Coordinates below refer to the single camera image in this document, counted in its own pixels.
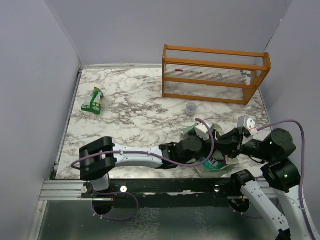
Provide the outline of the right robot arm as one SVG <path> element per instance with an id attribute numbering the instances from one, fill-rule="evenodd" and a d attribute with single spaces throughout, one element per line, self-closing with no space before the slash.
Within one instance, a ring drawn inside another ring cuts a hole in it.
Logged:
<path id="1" fill-rule="evenodd" d="M 214 140 L 215 149 L 228 157 L 246 155 L 266 161 L 267 164 L 261 167 L 262 175 L 283 211 L 271 202 L 247 169 L 231 175 L 230 191 L 236 196 L 247 197 L 277 240 L 318 240 L 320 234 L 304 199 L 303 175 L 289 159 L 296 150 L 291 134 L 278 128 L 263 141 L 252 139 L 243 144 L 243 138 L 248 135 L 247 130 L 235 128 Z"/>

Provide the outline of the printed paper bag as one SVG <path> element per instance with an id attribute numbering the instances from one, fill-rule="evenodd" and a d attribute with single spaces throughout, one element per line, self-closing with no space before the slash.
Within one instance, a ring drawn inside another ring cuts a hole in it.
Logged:
<path id="1" fill-rule="evenodd" d="M 217 137 L 218 135 L 224 135 L 224 131 L 219 124 L 207 122 L 208 126 L 211 130 L 213 130 L 213 136 Z M 192 126 L 184 129 L 181 131 L 181 137 L 186 139 L 188 136 L 193 136 L 196 134 L 196 126 L 198 124 L 195 123 Z M 222 170 L 231 170 L 238 166 L 240 161 L 237 157 L 230 158 L 225 154 L 222 154 L 220 151 L 216 150 L 211 158 L 205 162 L 204 171 L 205 172 L 215 172 L 215 171 L 222 171 Z"/>

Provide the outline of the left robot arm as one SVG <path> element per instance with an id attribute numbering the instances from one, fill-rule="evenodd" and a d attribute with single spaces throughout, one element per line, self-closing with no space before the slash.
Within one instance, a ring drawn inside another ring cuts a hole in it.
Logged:
<path id="1" fill-rule="evenodd" d="M 134 148 L 113 143 L 109 136 L 97 139 L 79 149 L 80 179 L 90 182 L 97 196 L 106 197 L 111 190 L 109 172 L 119 167 L 146 167 L 169 170 L 180 167 L 196 167 L 191 160 L 214 153 L 215 138 L 205 140 L 191 135 L 178 143 L 161 144 L 158 147 Z"/>

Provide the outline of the small green snack packet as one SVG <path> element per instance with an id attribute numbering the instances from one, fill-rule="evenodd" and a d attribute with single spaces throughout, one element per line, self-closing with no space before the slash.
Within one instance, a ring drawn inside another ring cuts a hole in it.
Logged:
<path id="1" fill-rule="evenodd" d="M 103 99 L 103 92 L 99 88 L 94 87 L 91 95 L 81 105 L 81 110 L 85 112 L 91 112 L 96 115 L 100 115 L 102 111 Z"/>

